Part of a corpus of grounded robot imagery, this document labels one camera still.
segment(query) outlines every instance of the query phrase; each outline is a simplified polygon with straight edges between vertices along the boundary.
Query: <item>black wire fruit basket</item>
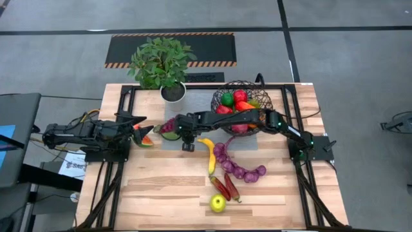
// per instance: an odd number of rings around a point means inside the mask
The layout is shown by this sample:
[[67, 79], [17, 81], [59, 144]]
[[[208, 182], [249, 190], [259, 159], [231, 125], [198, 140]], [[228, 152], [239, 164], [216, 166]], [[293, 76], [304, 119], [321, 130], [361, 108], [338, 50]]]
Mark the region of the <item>black wire fruit basket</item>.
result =
[[[268, 93], [264, 89], [262, 89], [260, 85], [256, 85], [248, 81], [232, 81], [223, 85], [221, 88], [218, 89], [218, 91], [216, 91], [213, 94], [211, 102], [211, 111], [213, 113], [216, 113], [217, 108], [221, 104], [221, 97], [223, 94], [233, 94], [236, 90], [243, 90], [244, 92], [246, 92], [248, 100], [256, 100], [260, 105], [260, 109], [273, 110], [272, 100], [270, 100]], [[260, 112], [260, 120], [264, 122], [265, 119], [265, 113], [262, 110]], [[260, 131], [259, 128], [248, 128], [246, 133], [236, 133], [232, 131], [231, 127], [222, 127], [222, 129], [227, 133], [237, 137], [254, 135]]]

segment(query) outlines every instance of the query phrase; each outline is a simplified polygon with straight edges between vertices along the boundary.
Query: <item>white paper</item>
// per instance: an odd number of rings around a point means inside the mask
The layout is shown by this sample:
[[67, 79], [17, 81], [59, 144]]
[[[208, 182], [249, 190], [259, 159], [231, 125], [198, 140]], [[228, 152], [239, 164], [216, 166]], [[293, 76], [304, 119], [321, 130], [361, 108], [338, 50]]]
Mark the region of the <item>white paper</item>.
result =
[[86, 162], [84, 162], [85, 156], [86, 155], [79, 155], [67, 152], [65, 161], [63, 161], [63, 164], [60, 167], [59, 174], [83, 180], [84, 175], [86, 174]]

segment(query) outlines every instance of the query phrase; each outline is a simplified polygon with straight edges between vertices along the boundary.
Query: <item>red onion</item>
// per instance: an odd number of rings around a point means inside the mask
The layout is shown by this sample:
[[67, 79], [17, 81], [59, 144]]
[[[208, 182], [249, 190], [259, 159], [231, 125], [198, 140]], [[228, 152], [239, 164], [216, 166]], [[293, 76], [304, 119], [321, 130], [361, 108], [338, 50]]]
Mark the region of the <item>red onion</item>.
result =
[[232, 173], [234, 169], [233, 164], [229, 160], [222, 162], [221, 168], [223, 168], [223, 170], [225, 170], [227, 173]]
[[236, 167], [233, 170], [233, 175], [237, 178], [237, 179], [243, 179], [243, 177], [245, 176], [245, 170], [241, 167]]
[[253, 175], [253, 173], [248, 172], [245, 174], [245, 176], [243, 176], [243, 179], [245, 180], [246, 183], [252, 183], [253, 180], [255, 179], [255, 176]]
[[263, 176], [266, 174], [266, 168], [263, 165], [260, 165], [259, 167], [256, 168], [257, 174], [259, 176]]

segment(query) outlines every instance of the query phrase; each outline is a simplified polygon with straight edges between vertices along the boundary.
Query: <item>table leg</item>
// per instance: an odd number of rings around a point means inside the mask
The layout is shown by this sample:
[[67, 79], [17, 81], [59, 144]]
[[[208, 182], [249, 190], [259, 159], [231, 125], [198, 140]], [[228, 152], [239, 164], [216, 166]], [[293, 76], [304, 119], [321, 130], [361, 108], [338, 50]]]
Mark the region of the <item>table leg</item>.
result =
[[21, 166], [19, 182], [29, 182], [76, 192], [80, 192], [83, 185], [82, 180], [46, 171], [27, 164]]

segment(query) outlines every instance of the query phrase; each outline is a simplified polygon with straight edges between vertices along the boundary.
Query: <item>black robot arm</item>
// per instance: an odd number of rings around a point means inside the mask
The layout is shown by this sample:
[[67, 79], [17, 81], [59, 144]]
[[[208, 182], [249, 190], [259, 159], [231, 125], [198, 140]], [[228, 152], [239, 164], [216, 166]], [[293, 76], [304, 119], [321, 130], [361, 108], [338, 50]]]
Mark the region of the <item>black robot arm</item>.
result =
[[[260, 119], [262, 113], [265, 115], [264, 122]], [[273, 135], [280, 133], [295, 141], [302, 152], [313, 148], [313, 135], [307, 131], [299, 132], [288, 125], [283, 116], [275, 110], [251, 109], [234, 114], [219, 114], [211, 111], [188, 113], [177, 115], [174, 126], [175, 132], [182, 137], [182, 150], [194, 151], [194, 138], [202, 132], [237, 124], [255, 124], [262, 132]]]
[[141, 144], [144, 136], [152, 130], [153, 126], [134, 129], [133, 125], [145, 119], [132, 117], [125, 122], [89, 120], [74, 126], [49, 124], [42, 140], [49, 149], [67, 142], [85, 145], [80, 149], [86, 153], [86, 161], [102, 161], [108, 157], [117, 159], [123, 151], [128, 153], [130, 139]]

